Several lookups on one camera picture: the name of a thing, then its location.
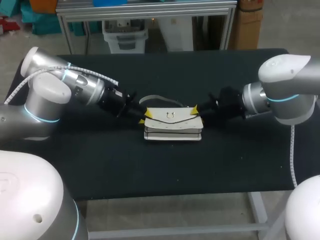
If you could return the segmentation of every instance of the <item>teal box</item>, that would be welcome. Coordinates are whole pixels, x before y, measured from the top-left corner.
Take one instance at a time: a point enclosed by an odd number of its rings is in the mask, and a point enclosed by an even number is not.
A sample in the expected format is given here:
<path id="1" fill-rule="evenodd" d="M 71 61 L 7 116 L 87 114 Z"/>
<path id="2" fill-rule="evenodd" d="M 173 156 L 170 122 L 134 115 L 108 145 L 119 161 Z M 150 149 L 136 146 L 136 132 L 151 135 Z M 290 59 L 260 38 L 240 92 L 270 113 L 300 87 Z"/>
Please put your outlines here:
<path id="1" fill-rule="evenodd" d="M 85 35 L 84 28 L 82 27 L 82 22 L 72 22 L 71 25 L 75 36 Z"/>
<path id="2" fill-rule="evenodd" d="M 0 0 L 0 13 L 11 17 L 20 11 L 19 0 Z"/>

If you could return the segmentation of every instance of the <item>black cloth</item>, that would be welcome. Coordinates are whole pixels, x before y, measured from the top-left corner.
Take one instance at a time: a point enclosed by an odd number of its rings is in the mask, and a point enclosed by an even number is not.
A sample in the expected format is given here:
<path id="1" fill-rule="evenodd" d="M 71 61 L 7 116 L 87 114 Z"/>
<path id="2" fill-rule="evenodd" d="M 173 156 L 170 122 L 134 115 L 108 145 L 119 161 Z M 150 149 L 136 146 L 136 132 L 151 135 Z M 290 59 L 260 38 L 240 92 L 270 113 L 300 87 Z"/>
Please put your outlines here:
<path id="1" fill-rule="evenodd" d="M 188 106 L 208 92 L 258 80 L 267 59 L 284 49 L 203 51 L 145 55 L 65 55 L 74 65 L 107 75 L 137 99 L 158 94 Z M 20 69 L 9 90 L 22 77 Z M 28 89 L 13 99 L 23 104 Z M 294 164 L 298 183 L 320 173 L 320 111 L 296 126 Z M 150 142 L 144 127 L 115 119 L 97 106 L 72 101 L 52 136 L 15 140 L 2 150 L 35 154 L 60 173 L 77 200 L 293 189 L 290 127 L 270 113 L 225 127 L 207 127 L 200 142 Z"/>

